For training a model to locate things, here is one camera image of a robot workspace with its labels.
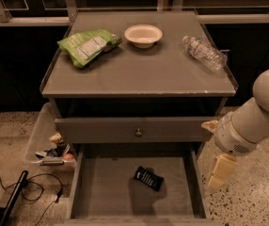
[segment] gray tabletop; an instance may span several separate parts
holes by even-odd
[[[125,30],[134,24],[152,24],[163,37],[150,49],[129,43]],[[207,37],[193,12],[87,12],[79,13],[70,35],[106,29],[123,41],[115,50],[75,68],[60,53],[42,91],[48,98],[233,96],[235,88],[226,73],[206,70],[181,49],[185,35]]]

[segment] green bag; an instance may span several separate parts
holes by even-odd
[[[122,42],[107,30],[98,29],[76,33],[58,41],[59,48],[70,55],[73,65],[84,68],[101,52],[107,52]]]

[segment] cabinet handle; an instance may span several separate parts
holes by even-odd
[[[135,131],[135,136],[136,137],[142,137],[143,136],[143,132],[141,131],[140,128],[137,128]]]

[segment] plastic bottle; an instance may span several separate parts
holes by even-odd
[[[182,43],[185,51],[213,72],[221,71],[227,63],[228,57],[225,54],[202,39],[184,36]]]

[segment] white bowl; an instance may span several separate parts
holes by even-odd
[[[129,27],[125,31],[125,37],[131,41],[135,47],[140,49],[147,49],[161,39],[163,33],[161,29],[156,26],[139,24]]]

